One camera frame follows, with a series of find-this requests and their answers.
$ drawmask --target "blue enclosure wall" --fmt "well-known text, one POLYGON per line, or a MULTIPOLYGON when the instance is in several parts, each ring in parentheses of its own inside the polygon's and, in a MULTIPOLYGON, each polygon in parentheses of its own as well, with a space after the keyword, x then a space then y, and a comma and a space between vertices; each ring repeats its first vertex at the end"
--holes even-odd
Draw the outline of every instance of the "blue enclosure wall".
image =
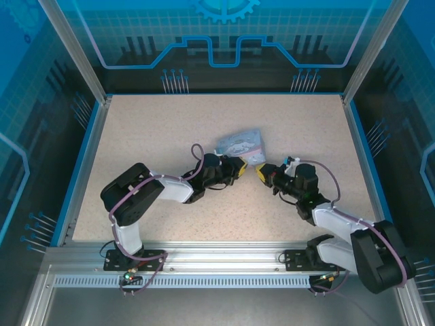
POLYGON ((434 13, 433 1, 409 1, 354 98, 392 219, 416 259, 429 255, 432 261, 435 259, 434 13))
POLYGON ((0 1, 0 31, 0 316, 17 325, 50 239, 29 214, 56 221, 95 100, 36 0, 0 1))
POLYGON ((342 92, 390 0, 59 3, 110 93, 342 92))

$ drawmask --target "black bracket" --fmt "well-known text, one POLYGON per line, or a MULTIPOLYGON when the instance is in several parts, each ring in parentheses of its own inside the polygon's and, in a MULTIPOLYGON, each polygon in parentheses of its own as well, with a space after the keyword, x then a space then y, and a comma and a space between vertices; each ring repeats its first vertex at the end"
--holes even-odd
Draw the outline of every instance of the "black bracket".
POLYGON ((285 250, 284 264, 287 272, 334 272, 338 266, 334 264, 311 263, 305 250, 285 250))
MULTIPOLYGON (((159 256, 164 252, 164 250, 143 250, 141 252, 141 258, 159 256)), ((127 258, 119 250, 112 249, 106 252, 103 269, 108 272, 125 272, 126 270, 137 266, 139 263, 141 263, 141 261, 127 258)), ((155 272, 159 265, 159 259, 150 260, 147 261, 146 264, 139 266, 138 271, 155 272)))

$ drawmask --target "wire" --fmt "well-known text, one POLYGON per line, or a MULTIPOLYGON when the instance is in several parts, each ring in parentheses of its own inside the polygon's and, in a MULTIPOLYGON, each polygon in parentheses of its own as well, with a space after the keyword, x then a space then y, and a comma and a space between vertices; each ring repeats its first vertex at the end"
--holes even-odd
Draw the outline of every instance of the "wire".
POLYGON ((363 219, 358 219, 356 217, 348 215, 348 214, 346 214, 346 213, 344 213, 344 212, 342 212, 334 207, 334 204, 341 199, 340 185, 338 184, 337 178, 334 176, 334 173, 332 173, 332 171, 326 165, 324 165, 320 162, 312 161, 312 160, 301 160, 301 162, 314 163, 314 164, 320 165, 322 168, 324 168, 329 173, 329 175, 332 177, 332 180, 334 180, 335 186, 337 188, 337 198, 331 202, 332 210, 335 213, 344 217, 345 219, 348 219, 352 222, 356 222, 356 223, 364 225, 366 228, 368 228, 370 231, 372 231, 382 241, 382 243, 388 248, 389 252, 392 254, 394 259, 396 260, 397 264, 399 265, 400 272, 402 273, 402 282, 398 285, 398 287, 404 287, 406 284, 406 280, 408 279, 408 275, 406 273, 406 268, 405 268, 404 264, 402 263, 402 260, 400 259, 399 255, 396 253, 396 251, 390 245, 390 243, 387 241, 387 239, 378 230, 376 230, 371 224, 365 222, 363 219))
POLYGON ((342 293, 339 293, 339 292, 332 292, 332 291, 328 291, 328 288, 327 287, 322 287, 321 285, 315 285, 314 287, 317 287, 318 289, 321 289, 321 290, 324 290, 324 291, 326 291, 326 292, 324 292, 325 294, 331 294, 331 293, 334 293, 334 294, 336 294, 336 295, 338 295, 339 297, 342 297, 342 298, 344 298, 344 299, 346 299, 347 301, 350 301, 355 307, 357 307, 358 309, 360 309, 361 310, 361 312, 363 313, 363 314, 365 314, 366 316, 367 316, 367 318, 369 318, 375 325, 378 325, 378 326, 381 326, 381 324, 380 323, 378 323, 378 321, 375 319, 375 318, 373 318, 368 312, 367 312, 367 310, 365 310, 363 307, 361 307, 354 299, 352 299, 352 298, 350 298, 350 297, 348 297, 347 295, 344 295, 344 294, 342 294, 342 293))
POLYGON ((328 289, 325 287, 325 289, 327 290, 326 292, 324 292, 325 294, 332 294, 332 293, 336 293, 339 289, 341 289, 343 287, 343 285, 347 282, 347 279, 349 278, 350 275, 350 271, 346 271, 345 277, 343 278, 343 280, 340 282, 339 285, 337 285, 335 288, 333 289, 328 289))
POLYGON ((192 153, 192 156, 194 157, 194 158, 196 158, 198 161, 199 160, 204 160, 204 152, 202 152, 202 156, 201 156, 201 158, 199 158, 198 156, 196 156, 196 154, 195 154, 195 152, 194 152, 194 146, 195 145, 198 145, 199 147, 201 147, 201 145, 199 145, 199 144, 193 144, 193 146, 190 148, 190 153, 192 153))
POLYGON ((223 187, 223 188, 213 188, 213 187, 210 187, 210 188, 207 188, 207 189, 210 189, 210 190, 224 190, 226 188, 226 186, 227 185, 225 185, 225 187, 223 187))
POLYGON ((189 175, 190 173, 192 173, 192 172, 194 172, 194 171, 195 171, 195 169, 192 169, 192 170, 190 170, 190 171, 184 173, 184 175, 189 175))
POLYGON ((110 220, 110 223, 111 223, 111 231, 112 231, 112 234, 114 235, 115 243, 118 246, 119 250, 121 250, 123 255, 125 255, 128 258, 131 258, 131 259, 133 259, 135 261, 150 261, 150 260, 155 260, 155 259, 159 259, 159 258, 165 259, 165 257, 167 256, 167 253, 163 253, 161 255, 152 256, 152 257, 146 257, 146 258, 135 257, 135 256, 131 255, 130 253, 128 253, 127 250, 122 246, 122 244, 120 242, 120 239, 118 238, 118 234, 116 233, 116 218, 114 217, 114 213, 116 212, 116 210, 122 204, 124 204, 131 196, 133 196, 133 194, 135 192, 137 192, 144 185, 146 185, 147 183, 149 183, 149 182, 151 182, 153 180, 160 179, 160 178, 167 178, 167 179, 173 179, 173 180, 176 180, 176 181, 188 181, 188 180, 191 180, 191 179, 195 178, 195 176, 197 176, 197 174, 199 174, 199 172, 201 171, 201 169, 203 168, 203 165, 204 165, 204 149, 203 149, 203 147, 201 145, 199 145, 198 143, 195 143, 190 148, 190 151, 192 152, 192 154, 194 154, 194 148, 195 147, 198 147, 199 150, 201 151, 201 160, 200 160, 200 164, 199 164, 198 168, 196 169, 196 171, 193 174, 191 174, 189 177, 181 178, 181 177, 174 177, 174 176, 171 176, 171 175, 154 175, 153 177, 149 177, 149 178, 143 180, 142 182, 140 182, 140 184, 135 186, 131 191, 129 191, 129 193, 127 193, 127 195, 125 195, 110 210, 110 212, 109 212, 109 220, 110 220))
POLYGON ((142 291, 144 291, 147 287, 149 287, 150 285, 151 285, 151 283, 152 283, 152 281, 154 280, 154 278, 157 276, 157 273, 159 273, 161 270, 162 270, 162 268, 163 268, 163 265, 164 265, 164 263, 165 263, 165 261, 166 261, 166 258, 168 257, 168 254, 167 253, 165 253, 165 254, 163 254, 164 255, 164 257, 163 257, 163 259, 162 259, 162 261, 161 261, 161 263, 160 263, 160 265, 157 267, 157 269, 156 269, 156 271, 153 273, 153 275, 150 277, 150 279, 148 280, 148 282, 146 282, 146 284, 144 285, 144 286, 142 286, 140 289, 138 289, 138 290, 131 290, 131 291, 127 291, 125 288, 124 288, 124 286, 126 286, 126 285, 122 285, 122 282, 120 283, 120 290, 122 291, 122 292, 124 292, 124 295, 127 295, 127 294, 131 294, 131 295, 135 295, 135 294, 138 294, 138 293, 141 293, 142 291))
POLYGON ((281 261, 281 256, 282 255, 285 255, 285 253, 280 253, 279 254, 279 256, 278 256, 278 262, 280 263, 280 264, 285 264, 285 261, 281 261))
POLYGON ((109 242, 106 242, 105 244, 103 244, 103 246, 101 247, 101 249, 100 249, 100 256, 101 256, 102 258, 105 258, 105 256, 103 256, 103 255, 101 254, 101 251, 103 251, 103 249, 104 249, 106 246, 110 245, 111 243, 115 243, 115 240, 110 240, 109 242))
POLYGON ((288 200, 285 200, 281 194, 282 194, 282 192, 279 192, 278 195, 279 195, 279 198, 280 198, 283 202, 286 202, 287 204, 290 204, 290 205, 296 206, 296 203, 295 203, 295 202, 289 202, 288 200))

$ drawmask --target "speckled tabletop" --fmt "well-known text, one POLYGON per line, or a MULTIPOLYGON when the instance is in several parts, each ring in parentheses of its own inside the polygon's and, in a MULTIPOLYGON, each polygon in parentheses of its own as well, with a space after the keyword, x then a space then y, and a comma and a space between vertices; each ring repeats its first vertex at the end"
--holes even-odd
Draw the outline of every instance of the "speckled tabletop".
MULTIPOLYGON (((116 95, 97 149, 74 241, 111 240, 101 190, 136 162, 158 173, 181 175, 195 167, 190 146, 213 151, 218 139, 259 128, 267 162, 287 156, 317 160, 336 175, 338 205, 367 219, 373 209, 338 95, 116 95)), ((336 197, 329 175, 317 167, 319 188, 336 197)), ((206 191, 187 205, 157 200, 142 216, 142 240, 309 240, 326 233, 303 221, 272 195, 254 169, 232 187, 206 191)))

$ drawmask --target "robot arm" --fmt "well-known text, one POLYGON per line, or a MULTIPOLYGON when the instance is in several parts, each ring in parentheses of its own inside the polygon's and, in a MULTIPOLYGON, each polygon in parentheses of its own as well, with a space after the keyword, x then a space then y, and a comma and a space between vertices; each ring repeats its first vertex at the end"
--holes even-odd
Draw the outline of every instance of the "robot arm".
MULTIPOLYGON (((114 213, 116 235, 119 245, 129 255, 142 257, 143 245, 139 236, 139 219, 157 199, 174 200, 185 204, 196 202, 204 196, 207 188, 217 184, 232 185, 246 169, 247 163, 241 158, 204 155, 203 166, 196 176, 188 172, 179 179, 159 178, 146 183, 137 190, 114 213)), ((108 212, 143 180, 157 173, 150 171, 144 164, 136 163, 118 178, 113 180, 101 192, 101 199, 108 212)))
POLYGON ((299 216, 312 225, 325 228, 334 236, 325 235, 308 242, 307 253, 314 260, 340 266, 358 274, 362 283, 373 293, 399 285, 402 271, 392 253, 369 230, 372 226, 382 234, 397 253, 408 279, 415 276, 415 267, 394 225, 388 221, 374 223, 338 210, 319 193, 315 167, 289 158, 288 165, 278 167, 263 164, 256 168, 263 184, 297 199, 299 216))

